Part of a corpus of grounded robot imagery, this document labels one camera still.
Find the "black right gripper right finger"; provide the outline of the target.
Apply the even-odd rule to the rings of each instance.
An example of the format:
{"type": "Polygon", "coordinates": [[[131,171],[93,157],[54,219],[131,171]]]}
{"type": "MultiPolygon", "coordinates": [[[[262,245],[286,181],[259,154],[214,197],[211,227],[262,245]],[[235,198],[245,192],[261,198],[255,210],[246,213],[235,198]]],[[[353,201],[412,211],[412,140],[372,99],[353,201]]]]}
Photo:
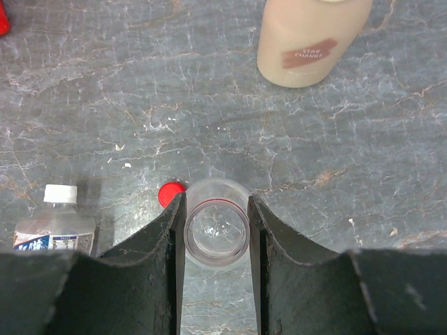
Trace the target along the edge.
{"type": "Polygon", "coordinates": [[[445,334],[444,249],[334,252],[252,195],[250,258],[259,334],[445,334]]]}

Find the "clear bottle blue label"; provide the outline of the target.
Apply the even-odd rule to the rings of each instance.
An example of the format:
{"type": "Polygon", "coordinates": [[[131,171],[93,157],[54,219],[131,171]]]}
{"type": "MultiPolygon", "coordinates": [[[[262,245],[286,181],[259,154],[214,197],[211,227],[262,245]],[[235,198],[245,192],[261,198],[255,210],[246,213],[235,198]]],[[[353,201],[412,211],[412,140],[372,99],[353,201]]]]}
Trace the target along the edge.
{"type": "Polygon", "coordinates": [[[96,224],[81,216],[76,204],[44,203],[44,207],[15,226],[15,251],[76,250],[89,255],[96,224]]]}

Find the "red bottle cap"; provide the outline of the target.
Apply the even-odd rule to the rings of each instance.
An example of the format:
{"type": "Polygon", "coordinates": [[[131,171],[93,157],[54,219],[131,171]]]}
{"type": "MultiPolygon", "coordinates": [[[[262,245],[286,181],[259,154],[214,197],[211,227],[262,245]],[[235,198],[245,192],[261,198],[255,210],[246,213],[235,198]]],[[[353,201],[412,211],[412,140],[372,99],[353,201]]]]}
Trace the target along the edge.
{"type": "Polygon", "coordinates": [[[186,187],[178,181],[169,181],[160,187],[158,201],[163,208],[166,208],[178,193],[184,193],[186,187]]]}

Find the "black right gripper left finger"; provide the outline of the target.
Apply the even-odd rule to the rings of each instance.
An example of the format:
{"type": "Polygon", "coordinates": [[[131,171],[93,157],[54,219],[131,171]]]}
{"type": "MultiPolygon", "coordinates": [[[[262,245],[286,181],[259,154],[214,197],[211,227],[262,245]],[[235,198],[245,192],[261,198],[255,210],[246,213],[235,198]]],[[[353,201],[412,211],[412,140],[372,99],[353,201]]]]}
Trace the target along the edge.
{"type": "Polygon", "coordinates": [[[186,196],[97,258],[1,254],[2,334],[178,334],[186,196]]]}

